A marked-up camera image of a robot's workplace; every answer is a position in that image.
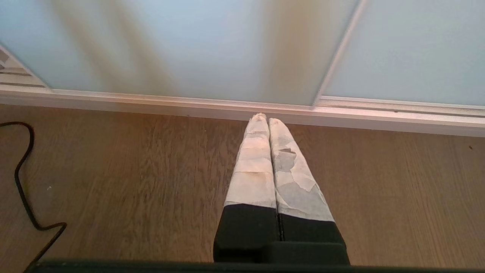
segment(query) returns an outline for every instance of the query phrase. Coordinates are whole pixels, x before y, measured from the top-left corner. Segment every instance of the cord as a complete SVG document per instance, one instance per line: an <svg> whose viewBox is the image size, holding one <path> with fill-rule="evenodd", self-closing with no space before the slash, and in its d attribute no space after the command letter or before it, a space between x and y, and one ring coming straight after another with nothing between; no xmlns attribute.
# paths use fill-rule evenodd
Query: cord
<svg viewBox="0 0 485 273"><path fill-rule="evenodd" d="M55 227L61 227L57 231L57 233L54 235L54 237L52 237L52 239L50 239L50 241L44 246L44 248L29 263L27 268L24 270L24 272L27 272L27 270L31 267L31 265L34 264L35 262L37 262L47 252L47 250L54 244L54 242L57 240L57 238L59 238L59 236L62 234L62 232L67 227L67 223L66 222L59 222L59 223L55 223L55 224L48 225L48 226L41 226L39 224L39 222L37 221L37 219L35 219L35 216L32 212L32 209L29 205L29 202L27 201L27 198L25 197L25 193L24 193L24 190L22 188L22 184L20 183L20 179L18 177L18 172L20 171L20 167L22 167L22 164L24 163L24 161L27 159L27 157L29 157L30 153L32 152L35 134L34 134L32 126L30 126L29 124L27 124L25 122L12 121L12 122L0 123L0 127L10 126L10 125L21 125L21 126L26 127L29 130L29 136L30 136L29 146L27 147L27 150L25 151L24 156L18 162L17 167L15 167L15 171L14 171L15 185L17 186L18 194L20 195L20 198L22 199L22 204L24 205L25 212L29 216L31 223L35 227L36 230L45 231L45 230L50 230L50 229L55 228Z"/></svg>

